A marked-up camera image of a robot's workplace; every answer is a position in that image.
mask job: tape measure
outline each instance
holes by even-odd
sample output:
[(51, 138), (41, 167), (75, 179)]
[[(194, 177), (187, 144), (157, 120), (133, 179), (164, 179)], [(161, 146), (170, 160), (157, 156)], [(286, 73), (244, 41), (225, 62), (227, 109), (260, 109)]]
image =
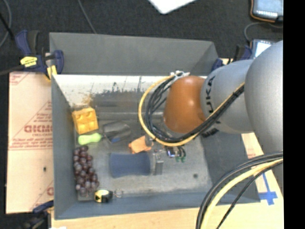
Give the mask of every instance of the tape measure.
[(94, 199), (98, 203), (108, 203), (112, 200), (113, 192), (109, 190), (98, 190), (94, 194)]

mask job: yellow clamp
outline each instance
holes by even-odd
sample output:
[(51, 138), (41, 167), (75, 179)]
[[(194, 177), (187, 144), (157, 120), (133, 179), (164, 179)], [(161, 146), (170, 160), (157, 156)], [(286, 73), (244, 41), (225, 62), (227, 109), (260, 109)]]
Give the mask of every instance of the yellow clamp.
[(48, 72), (48, 78), (51, 79), (51, 76), (53, 74), (57, 74), (56, 66), (52, 65), (52, 66), (48, 67), (47, 72)]

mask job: black carpet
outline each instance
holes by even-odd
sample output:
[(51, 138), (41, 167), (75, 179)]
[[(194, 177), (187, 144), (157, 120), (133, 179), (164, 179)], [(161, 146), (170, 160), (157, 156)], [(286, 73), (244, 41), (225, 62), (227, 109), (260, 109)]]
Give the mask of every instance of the black carpet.
[[(237, 45), (247, 44), (245, 26), (257, 22), (249, 15), (249, 0), (197, 0), (167, 15), (161, 15), (147, 0), (81, 0), (97, 33), (196, 39), (214, 42), (219, 57), (234, 57)], [(92, 33), (77, 0), (7, 0), (12, 13), (13, 33), (39, 30), (37, 48), (48, 49), (52, 31)], [(8, 12), (0, 0), (0, 13)], [(0, 22), (0, 40), (6, 32)], [(283, 29), (260, 24), (249, 28), (249, 38), (279, 41)], [(0, 47), (0, 70), (19, 64), (15, 42), (7, 38)], [(5, 180), (8, 129), (8, 76), (0, 76), (0, 228), (14, 229), (31, 217), (5, 215)], [(22, 199), (27, 194), (17, 194)]]

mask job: cardboard sheet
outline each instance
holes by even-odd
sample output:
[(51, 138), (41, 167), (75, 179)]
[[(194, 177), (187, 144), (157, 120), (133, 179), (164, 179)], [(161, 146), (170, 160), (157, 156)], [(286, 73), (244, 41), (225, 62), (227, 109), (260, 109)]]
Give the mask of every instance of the cardboard sheet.
[(9, 83), (6, 213), (30, 212), (53, 199), (51, 83), (15, 72)]

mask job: blue sponge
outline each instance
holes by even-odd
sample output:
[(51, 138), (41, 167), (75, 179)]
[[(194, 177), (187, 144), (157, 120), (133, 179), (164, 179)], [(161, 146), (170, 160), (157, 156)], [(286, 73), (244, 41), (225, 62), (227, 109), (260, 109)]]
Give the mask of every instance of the blue sponge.
[(110, 154), (110, 172), (113, 177), (149, 175), (151, 165), (146, 152), (137, 154)]

